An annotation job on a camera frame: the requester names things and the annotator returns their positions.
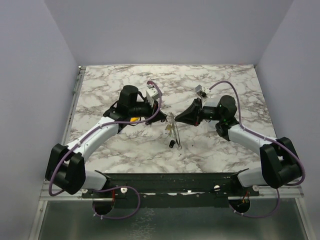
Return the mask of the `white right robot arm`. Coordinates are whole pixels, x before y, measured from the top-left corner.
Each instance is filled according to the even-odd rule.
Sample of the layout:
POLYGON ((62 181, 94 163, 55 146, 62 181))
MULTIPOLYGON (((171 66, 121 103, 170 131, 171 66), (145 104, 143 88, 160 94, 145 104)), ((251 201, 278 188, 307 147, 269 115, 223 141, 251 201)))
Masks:
POLYGON ((215 129, 220 137, 237 143, 260 157, 260 167, 236 173, 235 180, 229 184, 234 195, 240 196, 254 185, 277 189, 302 177, 303 171, 290 139, 267 138, 241 127, 235 117, 236 101, 230 95, 224 95, 214 103, 215 106, 209 100, 196 98, 185 111, 175 117, 175 121, 191 126, 198 126, 202 121, 215 121, 215 129))

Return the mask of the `black key tag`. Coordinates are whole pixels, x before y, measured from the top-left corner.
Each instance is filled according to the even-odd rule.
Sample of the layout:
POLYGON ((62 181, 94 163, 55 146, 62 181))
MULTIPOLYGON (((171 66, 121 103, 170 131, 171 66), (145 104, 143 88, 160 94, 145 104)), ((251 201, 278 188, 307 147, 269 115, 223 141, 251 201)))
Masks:
POLYGON ((175 143, 176 143, 175 140, 171 140, 169 143, 169 148, 172 149, 174 147, 175 143))

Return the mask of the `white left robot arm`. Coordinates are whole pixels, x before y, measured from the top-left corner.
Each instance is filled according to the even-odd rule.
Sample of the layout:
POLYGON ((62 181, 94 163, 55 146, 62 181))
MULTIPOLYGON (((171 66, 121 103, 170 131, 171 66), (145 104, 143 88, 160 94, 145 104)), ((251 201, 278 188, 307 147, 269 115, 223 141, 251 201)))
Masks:
POLYGON ((93 190, 101 198, 110 193, 110 178, 98 170, 86 170, 85 163, 103 143, 130 126, 132 118, 138 118, 137 124, 166 120, 161 112, 162 92, 156 83, 149 80, 142 101, 138 101, 140 95, 137 87, 124 86, 119 99, 89 131, 66 145, 58 143, 52 148, 45 172, 50 196, 63 192, 74 195, 81 189, 93 190))

